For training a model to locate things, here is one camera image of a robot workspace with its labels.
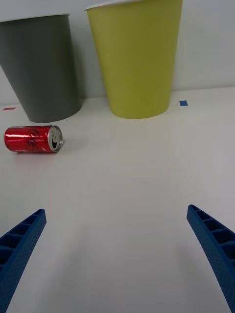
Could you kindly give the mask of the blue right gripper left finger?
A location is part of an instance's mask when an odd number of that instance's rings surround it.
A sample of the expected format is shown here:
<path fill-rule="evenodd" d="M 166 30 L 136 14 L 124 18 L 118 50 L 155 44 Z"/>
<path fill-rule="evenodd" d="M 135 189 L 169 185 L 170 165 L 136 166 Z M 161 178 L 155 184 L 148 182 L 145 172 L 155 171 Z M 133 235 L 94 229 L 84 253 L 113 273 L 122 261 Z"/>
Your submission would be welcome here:
<path fill-rule="evenodd" d="M 41 208 L 0 238 L 0 312 L 7 311 L 46 223 Z"/>

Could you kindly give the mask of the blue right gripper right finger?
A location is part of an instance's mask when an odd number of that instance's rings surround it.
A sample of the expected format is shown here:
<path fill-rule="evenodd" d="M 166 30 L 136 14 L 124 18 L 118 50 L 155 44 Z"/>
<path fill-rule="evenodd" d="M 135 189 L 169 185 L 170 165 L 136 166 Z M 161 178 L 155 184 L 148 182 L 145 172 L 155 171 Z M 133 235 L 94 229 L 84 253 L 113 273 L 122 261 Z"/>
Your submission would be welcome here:
<path fill-rule="evenodd" d="M 187 221 L 217 278 L 231 312 L 235 312 L 235 233 L 195 205 Z"/>

